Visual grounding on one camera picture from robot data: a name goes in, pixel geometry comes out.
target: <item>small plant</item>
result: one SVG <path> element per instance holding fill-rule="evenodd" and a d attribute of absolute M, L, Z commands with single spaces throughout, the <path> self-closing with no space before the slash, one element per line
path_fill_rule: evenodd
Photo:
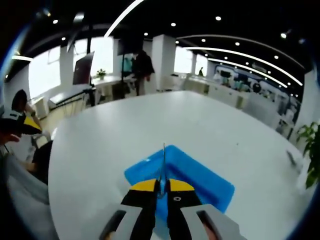
<path fill-rule="evenodd" d="M 305 138 L 306 145 L 303 151 L 303 156 L 307 153 L 310 157 L 310 165 L 308 168 L 308 175 L 305 186 L 308 189 L 320 179 L 320 130 L 316 122 L 311 123 L 310 126 L 303 125 L 297 131 L 298 137 L 296 142 L 301 138 Z"/>
<path fill-rule="evenodd" d="M 102 78 L 104 78 L 105 75 L 107 75 L 107 74 L 106 74 L 106 71 L 103 70 L 103 69 L 100 69 L 100 70 L 98 70 L 98 71 L 96 72 L 96 77 L 97 77 L 97 78 L 101 78 L 101 79 L 102 79 Z"/>

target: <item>light strip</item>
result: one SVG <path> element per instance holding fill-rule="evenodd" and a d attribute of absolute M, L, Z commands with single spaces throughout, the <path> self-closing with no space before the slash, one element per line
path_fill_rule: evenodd
<path fill-rule="evenodd" d="M 290 73 L 286 72 L 285 70 L 281 69 L 280 67 L 276 66 L 276 65 L 273 65 L 272 63 L 270 62 L 267 62 L 265 60 L 262 60 L 260 58 L 257 58 L 255 56 L 251 56 L 251 55 L 248 55 L 248 54 L 245 54 L 245 53 L 241 53 L 241 52 L 238 52 L 238 51 L 231 51 L 231 50 L 226 50 L 226 49 L 220 49 L 220 48 L 213 48 L 213 47 L 200 47 L 200 46 L 188 46 L 188 47 L 184 47 L 184 49 L 187 49 L 187 50 L 207 50 L 207 51 L 217 51 L 217 52 L 224 52 L 224 53 L 229 53 L 229 54 L 236 54 L 236 55 L 240 55 L 240 56 L 243 56 L 243 57 L 247 57 L 247 58 L 250 58 L 250 59 L 254 59 L 256 61 L 259 61 L 261 63 L 264 63 L 264 64 L 267 64 L 277 70 L 279 70 L 280 72 L 282 72 L 283 74 L 287 75 L 289 78 L 291 78 L 293 81 L 295 81 L 297 84 L 299 84 L 300 86 L 302 86 L 303 84 L 298 80 L 296 79 L 294 76 L 292 76 Z"/>
<path fill-rule="evenodd" d="M 269 76 L 261 71 L 258 71 L 258 70 L 255 70 L 254 68 L 251 68 L 251 67 L 248 67 L 248 66 L 244 66 L 244 65 L 241 65 L 241 64 L 238 64 L 238 63 L 234 63 L 234 62 L 231 62 L 231 61 L 225 61 L 225 60 L 220 60 L 220 59 L 215 59 L 215 58 L 208 58 L 209 61 L 213 61 L 213 62 L 220 62 L 220 63 L 224 63 L 224 64 L 230 64 L 230 65 L 233 65 L 233 66 L 237 66 L 237 67 L 240 67 L 240 68 L 244 68 L 244 69 L 247 69 L 247 70 L 250 70 L 252 72 L 255 72 L 257 74 L 260 74 L 266 78 L 269 78 L 273 81 L 275 81 L 277 84 L 287 88 L 288 86 L 285 85 L 284 83 L 278 81 L 277 79 L 273 78 L 272 76 Z"/>
<path fill-rule="evenodd" d="M 111 27 L 106 31 L 104 37 L 107 38 L 112 33 L 112 31 L 118 26 L 118 24 L 133 10 L 136 6 L 138 6 L 140 3 L 142 3 L 144 0 L 135 0 L 133 3 L 131 3 L 114 21 L 114 23 L 111 25 Z"/>
<path fill-rule="evenodd" d="M 294 58 L 292 58 L 291 56 L 289 56 L 288 54 L 285 54 L 283 51 L 280 51 L 279 49 L 276 49 L 272 46 L 269 46 L 267 44 L 264 44 L 262 42 L 259 42 L 259 41 L 255 41 L 255 40 L 251 40 L 251 39 L 248 39 L 248 38 L 244 38 L 244 37 L 239 37 L 239 36 L 229 36 L 229 35 L 218 35 L 218 34 L 196 34 L 196 35 L 189 35 L 189 36 L 180 36 L 180 37 L 177 37 L 176 39 L 179 40 L 179 39 L 188 39 L 188 38 L 226 38 L 226 39 L 235 39 L 235 40 L 241 40 L 241 41 L 246 41 L 246 42 L 251 42 L 251 43 L 254 43 L 254 44 L 258 44 L 258 45 L 261 45 L 261 46 L 264 46 L 266 48 L 269 48 L 269 49 L 272 49 L 284 56 L 286 56 L 288 59 L 292 60 L 293 62 L 295 62 L 296 64 L 298 64 L 300 67 L 302 67 L 303 69 L 305 69 L 305 67 L 300 64 L 298 61 L 296 61 Z"/>
<path fill-rule="evenodd" d="M 24 60 L 24 61 L 29 61 L 29 62 L 31 62 L 31 61 L 33 60 L 32 57 L 18 56 L 18 55 L 13 55 L 13 56 L 12 56 L 12 59 L 15 59 L 15 60 Z"/>

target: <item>blue tray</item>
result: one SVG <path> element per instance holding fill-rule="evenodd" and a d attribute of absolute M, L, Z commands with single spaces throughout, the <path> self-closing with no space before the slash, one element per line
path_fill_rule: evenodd
<path fill-rule="evenodd" d="M 131 185 L 138 182 L 158 179 L 164 151 L 160 150 L 124 171 L 125 178 Z M 208 168 L 188 156 L 174 145 L 165 148 L 166 175 L 170 179 L 184 181 L 194 187 L 203 204 L 211 204 L 222 213 L 227 210 L 235 192 L 235 186 L 218 176 Z M 167 222 L 167 194 L 157 200 L 156 215 Z"/>

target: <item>ceiling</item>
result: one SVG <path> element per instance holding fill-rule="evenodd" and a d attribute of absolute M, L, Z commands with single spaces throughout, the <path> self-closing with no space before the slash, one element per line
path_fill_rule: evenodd
<path fill-rule="evenodd" d="M 20 46 L 20 53 L 34 57 L 52 47 L 66 45 L 75 28 L 85 28 L 88 25 L 100 26 L 100 29 L 90 33 L 85 30 L 78 38 L 85 38 L 89 34 L 103 36 L 110 24 L 131 2 L 122 0 L 112 1 L 110 4 L 109 1 L 77 1 L 76 4 L 66 4 L 64 1 L 49 1 L 49 4 L 47 2 L 40 7 L 45 7 L 50 16 L 43 11 L 37 14 Z M 252 55 L 284 69 L 303 83 L 304 74 L 313 67 L 310 46 L 313 46 L 314 56 L 320 54 L 318 46 L 314 44 L 318 41 L 317 33 L 313 29 L 317 21 L 314 9 L 312 6 L 303 5 L 279 7 L 263 3 L 235 4 L 234 1 L 216 3 L 197 0 L 193 3 L 185 0 L 145 0 L 124 18 L 112 35 L 121 38 L 124 34 L 130 34 L 134 38 L 148 33 L 148 39 L 160 34 L 178 39 L 184 37 L 179 39 L 178 45 L 182 47 L 209 47 Z M 84 12 L 84 19 L 75 26 L 73 19 L 76 13 L 81 11 Z M 216 20 L 217 16 L 221 17 L 220 21 Z M 58 20 L 58 23 L 53 24 L 53 20 Z M 287 38 L 281 38 L 281 33 L 287 33 Z M 306 39 L 306 42 L 300 44 L 301 39 Z M 222 60 L 228 57 L 228 61 L 242 65 L 255 62 L 271 71 L 270 75 L 279 81 L 292 83 L 290 91 L 302 96 L 303 87 L 268 65 L 231 53 L 194 52 L 202 55 L 208 53 L 209 57 Z M 25 64 L 28 63 L 16 61 L 10 75 L 13 76 Z"/>

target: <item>white table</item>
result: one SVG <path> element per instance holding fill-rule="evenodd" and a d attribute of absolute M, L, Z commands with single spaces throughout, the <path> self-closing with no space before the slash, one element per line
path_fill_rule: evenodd
<path fill-rule="evenodd" d="M 134 82 L 136 79 L 132 78 L 132 75 L 123 78 L 125 83 Z M 92 83 L 96 87 L 95 91 L 95 105 L 98 104 L 100 96 L 103 92 L 103 88 L 107 86 L 112 86 L 121 82 L 121 76 L 107 75 L 103 79 L 94 78 L 92 79 Z M 108 89 L 107 95 L 112 97 L 112 89 Z"/>
<path fill-rule="evenodd" d="M 286 150 L 301 154 L 277 132 L 194 92 L 158 93 L 98 105 L 61 121 L 48 178 L 60 240 L 94 239 L 92 232 L 105 224 L 106 206 L 120 203 L 129 190 L 124 170 L 163 143 L 235 185 L 226 215 L 248 240 L 284 239 L 307 208 Z M 163 229 L 156 226 L 151 239 L 167 236 Z"/>

